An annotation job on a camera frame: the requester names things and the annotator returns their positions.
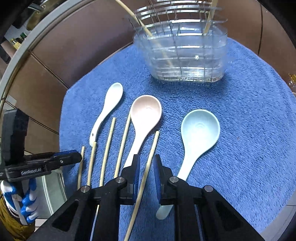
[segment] blue towel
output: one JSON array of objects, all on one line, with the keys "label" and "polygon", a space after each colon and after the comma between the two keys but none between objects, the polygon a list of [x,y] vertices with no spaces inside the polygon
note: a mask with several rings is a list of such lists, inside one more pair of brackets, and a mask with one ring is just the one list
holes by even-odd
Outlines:
[{"label": "blue towel", "polygon": [[[140,95],[157,97],[163,113],[140,150],[140,181],[152,146],[160,131],[156,154],[177,175],[184,157],[181,123],[194,109],[206,109],[218,118],[221,134],[217,144],[195,163],[187,182],[212,185],[258,231],[278,215],[296,188],[296,98],[276,71],[252,51],[228,39],[229,62],[224,77],[212,84],[163,82],[151,77],[134,45],[118,52],[82,77],[66,93],[60,122],[61,151],[86,146],[82,185],[86,184],[91,147],[89,135],[100,114],[111,84],[120,82],[124,96],[105,120],[98,134],[92,187],[99,185],[102,160],[111,125],[115,130],[104,183],[114,175],[124,126],[133,101]],[[135,137],[131,124],[121,168]],[[63,170],[66,191],[77,187],[79,164]],[[164,221],[151,168],[130,241],[173,240],[173,211]],[[119,240],[124,239],[132,206],[121,206]]]}]

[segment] glove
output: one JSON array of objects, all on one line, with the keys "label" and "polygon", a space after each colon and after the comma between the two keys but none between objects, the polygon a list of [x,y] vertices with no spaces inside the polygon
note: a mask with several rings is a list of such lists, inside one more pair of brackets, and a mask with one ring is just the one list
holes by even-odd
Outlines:
[{"label": "glove", "polygon": [[22,203],[22,208],[20,210],[21,214],[24,216],[28,224],[31,224],[39,216],[38,213],[38,198],[36,190],[36,179],[31,178],[29,182],[27,180],[22,182],[26,188],[26,192],[23,198],[17,194],[17,189],[13,183],[2,181],[0,184],[0,189],[3,193],[6,206],[10,211],[11,215],[15,218],[20,218],[19,214],[15,208],[13,198],[16,197],[19,202]]}]

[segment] metal bolt head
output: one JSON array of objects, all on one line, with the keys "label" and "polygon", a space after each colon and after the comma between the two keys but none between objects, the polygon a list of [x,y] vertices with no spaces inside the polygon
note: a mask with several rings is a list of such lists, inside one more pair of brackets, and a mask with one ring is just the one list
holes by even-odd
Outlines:
[{"label": "metal bolt head", "polygon": [[80,191],[82,191],[82,192],[88,192],[90,189],[91,189],[91,188],[90,188],[89,186],[82,186],[82,187],[80,188]]},{"label": "metal bolt head", "polygon": [[204,187],[204,189],[205,189],[206,192],[212,192],[214,190],[214,188],[212,186],[210,186],[210,185],[206,185]]},{"label": "metal bolt head", "polygon": [[124,178],[123,178],[123,177],[117,177],[117,178],[115,179],[115,181],[116,181],[117,183],[122,183],[122,182],[124,182]]},{"label": "metal bolt head", "polygon": [[177,181],[179,181],[179,178],[177,178],[177,177],[170,177],[170,181],[172,183],[176,183]]}]

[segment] chopstick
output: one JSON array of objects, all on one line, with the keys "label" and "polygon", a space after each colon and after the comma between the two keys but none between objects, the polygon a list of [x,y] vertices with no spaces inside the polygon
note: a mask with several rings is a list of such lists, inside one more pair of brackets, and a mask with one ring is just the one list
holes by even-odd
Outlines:
[{"label": "chopstick", "polygon": [[79,164],[79,169],[78,169],[77,190],[81,187],[81,174],[82,174],[82,167],[83,167],[84,151],[85,151],[85,146],[82,146],[81,162]]},{"label": "chopstick", "polygon": [[203,35],[207,34],[208,31],[209,31],[209,29],[210,29],[211,20],[214,17],[217,3],[218,3],[218,0],[212,0],[211,10],[210,10],[209,15],[207,17],[207,22],[206,22],[206,25],[205,25],[205,29],[204,29]]},{"label": "chopstick", "polygon": [[91,159],[90,159],[90,162],[89,162],[89,172],[88,172],[88,175],[87,175],[87,185],[88,186],[91,186],[92,166],[94,164],[95,155],[96,155],[96,142],[94,142],[93,148],[91,150]]},{"label": "chopstick", "polygon": [[130,10],[130,9],[128,8],[128,6],[126,6],[126,5],[125,5],[122,1],[120,1],[120,0],[115,0],[115,1],[116,1],[121,7],[123,7],[123,8],[128,12],[128,14],[129,14],[130,16],[132,16],[133,19],[136,20],[136,21],[139,23],[139,25],[142,26],[142,28],[144,29],[144,31],[146,32],[146,34],[149,35],[149,37],[153,37],[152,33],[146,28],[146,26],[142,23],[142,21],[141,21],[140,19],[137,18],[137,16],[133,13],[133,11]]},{"label": "chopstick", "polygon": [[105,176],[106,163],[107,163],[107,159],[108,159],[108,153],[109,153],[110,144],[111,144],[111,140],[112,140],[112,135],[113,135],[113,131],[114,131],[115,121],[116,121],[116,118],[113,117],[112,122],[111,122],[109,135],[108,135],[108,140],[107,140],[107,143],[106,143],[106,148],[105,148],[105,153],[104,153],[104,158],[103,158],[103,163],[102,163],[102,169],[101,169],[101,177],[100,177],[100,186],[99,187],[104,185],[104,176]]},{"label": "chopstick", "polygon": [[126,137],[128,135],[128,129],[129,129],[129,126],[130,126],[130,122],[131,122],[131,114],[129,113],[128,114],[128,118],[126,120],[126,126],[124,128],[122,141],[121,141],[121,144],[120,144],[120,149],[119,149],[119,154],[118,154],[118,158],[117,158],[117,163],[116,163],[114,178],[117,178],[118,177],[118,174],[119,174],[120,163],[121,163],[121,159],[122,159],[124,145],[126,143]]},{"label": "chopstick", "polygon": [[143,196],[146,180],[147,180],[148,173],[149,173],[149,169],[150,169],[151,162],[152,162],[154,152],[155,152],[155,149],[156,149],[158,137],[159,137],[159,131],[156,131],[155,137],[154,137],[154,140],[153,140],[153,144],[152,144],[152,148],[150,150],[148,161],[147,161],[146,168],[145,168],[145,171],[144,171],[144,175],[143,175],[143,178],[142,178],[142,181],[141,181],[141,186],[140,186],[140,190],[139,190],[138,197],[137,197],[137,200],[136,200],[136,205],[135,205],[135,208],[133,210],[131,221],[130,221],[130,223],[128,225],[128,230],[126,232],[126,236],[124,238],[124,241],[129,240],[129,237],[131,235],[131,231],[133,229],[133,225],[134,225],[136,217],[137,217],[137,213],[138,213],[138,210],[139,210],[139,207],[140,207],[140,203],[141,203],[141,199],[142,199],[142,196]]}]

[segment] white ceramic spoon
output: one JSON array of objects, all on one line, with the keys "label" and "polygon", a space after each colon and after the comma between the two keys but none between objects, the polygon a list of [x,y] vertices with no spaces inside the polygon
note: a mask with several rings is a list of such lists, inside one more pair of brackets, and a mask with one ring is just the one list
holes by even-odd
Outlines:
[{"label": "white ceramic spoon", "polygon": [[162,108],[159,100],[154,96],[142,95],[135,99],[130,113],[136,136],[124,167],[131,165],[134,154],[138,154],[146,136],[159,122]]},{"label": "white ceramic spoon", "polygon": [[89,137],[89,144],[93,146],[96,141],[96,137],[98,135],[98,131],[100,129],[101,124],[107,115],[114,109],[114,107],[119,103],[123,94],[123,87],[120,83],[114,83],[111,85],[106,93],[104,107],[102,109],[101,114],[97,118],[93,129],[91,130],[91,135]]},{"label": "white ceramic spoon", "polygon": [[[181,135],[185,149],[185,156],[177,175],[186,179],[197,159],[217,142],[220,135],[220,124],[213,113],[207,110],[193,110],[182,121]],[[173,205],[160,206],[156,217],[165,219]]]}]

